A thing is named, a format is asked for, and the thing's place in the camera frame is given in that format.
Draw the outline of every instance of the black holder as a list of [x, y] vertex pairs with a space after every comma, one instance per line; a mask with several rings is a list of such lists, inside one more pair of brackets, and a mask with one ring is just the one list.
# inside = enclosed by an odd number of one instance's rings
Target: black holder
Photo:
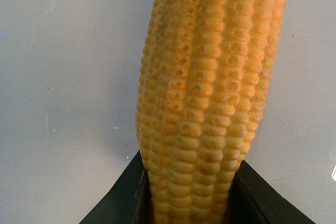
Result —
[[[245, 161], [234, 178], [231, 204], [232, 224], [314, 224]], [[138, 152], [80, 224], [148, 224], [150, 205], [147, 171]]]

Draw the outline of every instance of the ear of corn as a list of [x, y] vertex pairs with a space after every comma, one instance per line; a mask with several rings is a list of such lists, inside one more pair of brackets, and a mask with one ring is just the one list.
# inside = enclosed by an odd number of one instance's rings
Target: ear of corn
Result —
[[262, 117], [285, 0], [154, 0], [136, 130], [155, 223], [222, 223]]

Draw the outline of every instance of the yellow corn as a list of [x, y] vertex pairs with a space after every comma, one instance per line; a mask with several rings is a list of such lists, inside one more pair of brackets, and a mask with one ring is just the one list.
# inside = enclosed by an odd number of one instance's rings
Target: yellow corn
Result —
[[222, 223], [262, 117], [286, 0], [154, 0], [136, 130], [155, 223]]

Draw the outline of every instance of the gray background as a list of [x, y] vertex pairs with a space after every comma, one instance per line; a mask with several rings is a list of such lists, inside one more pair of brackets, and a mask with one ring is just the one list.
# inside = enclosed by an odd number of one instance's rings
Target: gray background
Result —
[[[0, 223], [78, 223], [137, 152], [152, 1], [0, 0]], [[316, 223], [336, 220], [335, 13], [288, 0], [246, 157]]]

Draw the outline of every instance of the corn cob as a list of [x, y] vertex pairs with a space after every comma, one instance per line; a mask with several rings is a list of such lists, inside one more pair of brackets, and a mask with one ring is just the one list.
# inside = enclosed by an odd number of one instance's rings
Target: corn cob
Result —
[[154, 0], [136, 132], [155, 223], [222, 223], [262, 117], [285, 0]]

